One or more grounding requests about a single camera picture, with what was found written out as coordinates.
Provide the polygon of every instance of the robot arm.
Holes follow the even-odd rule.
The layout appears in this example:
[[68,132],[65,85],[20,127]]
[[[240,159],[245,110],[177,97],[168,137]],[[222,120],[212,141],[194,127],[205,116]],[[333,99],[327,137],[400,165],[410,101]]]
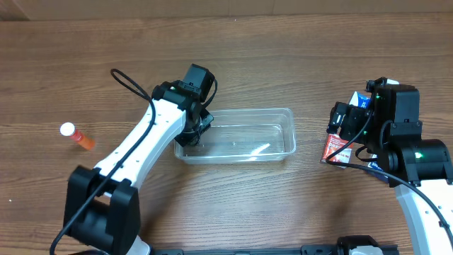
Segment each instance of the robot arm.
[[[336,103],[327,132],[334,134],[341,128],[342,139],[356,138],[354,142],[377,155],[377,163],[385,173],[409,183],[434,203],[435,209],[413,190],[389,178],[403,208],[416,255],[453,255],[453,237],[449,236],[453,223],[452,161],[443,142],[421,139],[418,90],[389,84],[381,78],[368,81],[366,91],[372,93],[367,109]],[[373,116],[367,122],[369,114]],[[447,226],[441,223],[439,214]]]
[[[121,75],[134,83],[129,77]],[[64,225],[68,230],[62,230],[64,234],[111,255],[149,254],[148,244],[137,236],[140,228],[138,191],[172,139],[183,147],[196,145],[201,134],[210,128],[213,117],[206,107],[215,92],[209,100],[206,99],[212,83],[215,83],[217,90],[214,75],[192,64],[184,80],[164,82],[154,88],[152,101],[148,95],[143,96],[150,101],[150,106],[121,145],[97,163],[93,170],[78,166],[69,177],[64,210]],[[124,86],[138,94],[127,85]],[[156,115],[150,129],[153,114]],[[132,153],[128,152],[133,146],[137,147]],[[118,168],[116,164],[119,161],[123,163]],[[96,196],[110,197],[110,204],[89,200],[93,198],[94,190],[99,190]]]

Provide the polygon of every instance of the white bottle cap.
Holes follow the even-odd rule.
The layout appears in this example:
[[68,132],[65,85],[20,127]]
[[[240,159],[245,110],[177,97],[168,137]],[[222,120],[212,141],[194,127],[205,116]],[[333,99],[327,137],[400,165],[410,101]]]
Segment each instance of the white bottle cap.
[[60,127],[59,132],[64,136],[71,136],[76,132],[76,126],[72,123],[65,123]]

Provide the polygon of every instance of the clear plastic container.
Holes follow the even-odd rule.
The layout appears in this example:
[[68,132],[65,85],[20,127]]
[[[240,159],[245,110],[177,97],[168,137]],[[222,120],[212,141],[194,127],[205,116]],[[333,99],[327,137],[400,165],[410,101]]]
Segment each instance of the clear plastic container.
[[216,110],[197,146],[175,155],[187,164],[228,164],[283,160],[296,151],[294,117],[288,108]]

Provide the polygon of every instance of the wooden table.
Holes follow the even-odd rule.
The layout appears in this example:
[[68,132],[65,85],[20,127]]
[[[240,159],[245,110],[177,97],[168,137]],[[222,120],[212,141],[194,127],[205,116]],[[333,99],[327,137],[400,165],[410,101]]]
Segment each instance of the wooden table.
[[[330,109],[381,76],[417,86],[423,137],[453,152],[453,14],[310,15],[0,22],[0,254],[48,254],[67,179],[113,151],[151,90],[191,63],[219,80],[210,109],[289,107],[297,151],[282,162],[189,166],[168,146],[140,191],[141,236],[156,248],[332,244],[369,234],[412,254],[394,191],[320,164]],[[67,121],[97,142],[83,151]],[[58,254],[85,249],[65,237]]]

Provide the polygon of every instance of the transparent tray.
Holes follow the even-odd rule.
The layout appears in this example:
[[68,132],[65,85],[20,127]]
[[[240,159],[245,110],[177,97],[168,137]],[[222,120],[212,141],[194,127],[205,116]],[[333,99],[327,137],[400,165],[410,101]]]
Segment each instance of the transparent tray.
[[228,164],[283,160],[296,151],[294,117],[288,108],[215,110],[197,146],[175,155],[187,164]]

